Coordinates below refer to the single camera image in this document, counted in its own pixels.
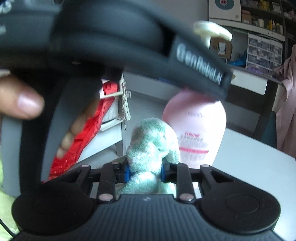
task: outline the cardboard box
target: cardboard box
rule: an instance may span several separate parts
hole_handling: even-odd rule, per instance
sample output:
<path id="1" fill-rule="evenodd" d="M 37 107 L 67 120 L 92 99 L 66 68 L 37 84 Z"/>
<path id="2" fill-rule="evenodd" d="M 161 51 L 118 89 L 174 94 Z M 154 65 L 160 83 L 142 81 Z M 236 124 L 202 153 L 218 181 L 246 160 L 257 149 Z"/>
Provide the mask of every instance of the cardboard box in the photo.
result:
<path id="1" fill-rule="evenodd" d="M 210 49 L 213 49 L 219 57 L 226 59 L 231 58 L 232 44 L 221 38 L 212 38 L 210 43 Z"/>
<path id="2" fill-rule="evenodd" d="M 242 22 L 246 24 L 252 24 L 252 16 L 247 13 L 242 13 Z"/>

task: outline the white table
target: white table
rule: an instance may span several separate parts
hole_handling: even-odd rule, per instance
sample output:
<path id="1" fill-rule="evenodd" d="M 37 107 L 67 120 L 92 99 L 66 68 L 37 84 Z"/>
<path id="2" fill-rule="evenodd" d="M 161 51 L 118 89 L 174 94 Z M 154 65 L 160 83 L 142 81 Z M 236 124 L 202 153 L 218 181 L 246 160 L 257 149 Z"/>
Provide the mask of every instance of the white table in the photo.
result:
<path id="1" fill-rule="evenodd" d="M 274 231 L 286 241 L 295 241 L 296 161 L 293 157 L 226 129 L 213 166 L 271 193 L 281 206 Z"/>

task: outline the hand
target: hand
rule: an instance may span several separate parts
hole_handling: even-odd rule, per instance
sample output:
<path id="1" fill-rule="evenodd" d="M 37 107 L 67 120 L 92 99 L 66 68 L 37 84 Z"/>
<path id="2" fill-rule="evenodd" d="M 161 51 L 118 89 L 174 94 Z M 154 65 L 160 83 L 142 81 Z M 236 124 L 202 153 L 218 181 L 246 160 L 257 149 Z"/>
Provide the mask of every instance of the hand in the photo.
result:
<path id="1" fill-rule="evenodd" d="M 74 137 L 83 130 L 87 119 L 94 115 L 98 101 L 98 99 L 94 99 L 74 121 L 57 150 L 57 158 L 62 158 L 71 147 Z M 1 113 L 30 120 L 38 117 L 43 108 L 43 97 L 30 86 L 12 75 L 0 77 L 0 127 Z"/>

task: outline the plastic drawer organizer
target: plastic drawer organizer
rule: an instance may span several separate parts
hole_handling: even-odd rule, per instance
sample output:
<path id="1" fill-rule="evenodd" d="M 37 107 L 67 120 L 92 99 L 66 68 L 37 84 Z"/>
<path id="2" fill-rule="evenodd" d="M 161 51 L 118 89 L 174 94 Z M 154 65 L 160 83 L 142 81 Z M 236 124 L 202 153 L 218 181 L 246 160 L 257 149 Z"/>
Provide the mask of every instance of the plastic drawer organizer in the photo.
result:
<path id="1" fill-rule="evenodd" d="M 248 35 L 246 69 L 272 76 L 273 69 L 281 66 L 283 45 L 257 35 Z"/>

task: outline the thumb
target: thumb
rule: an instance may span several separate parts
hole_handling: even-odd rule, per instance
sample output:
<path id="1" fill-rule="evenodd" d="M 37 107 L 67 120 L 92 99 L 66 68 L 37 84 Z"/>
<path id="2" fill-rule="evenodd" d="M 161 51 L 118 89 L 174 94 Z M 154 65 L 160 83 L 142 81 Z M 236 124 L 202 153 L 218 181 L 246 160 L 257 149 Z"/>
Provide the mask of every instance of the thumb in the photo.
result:
<path id="1" fill-rule="evenodd" d="M 9 75 L 0 78 L 0 114 L 33 119 L 44 108 L 44 99 L 30 86 Z"/>

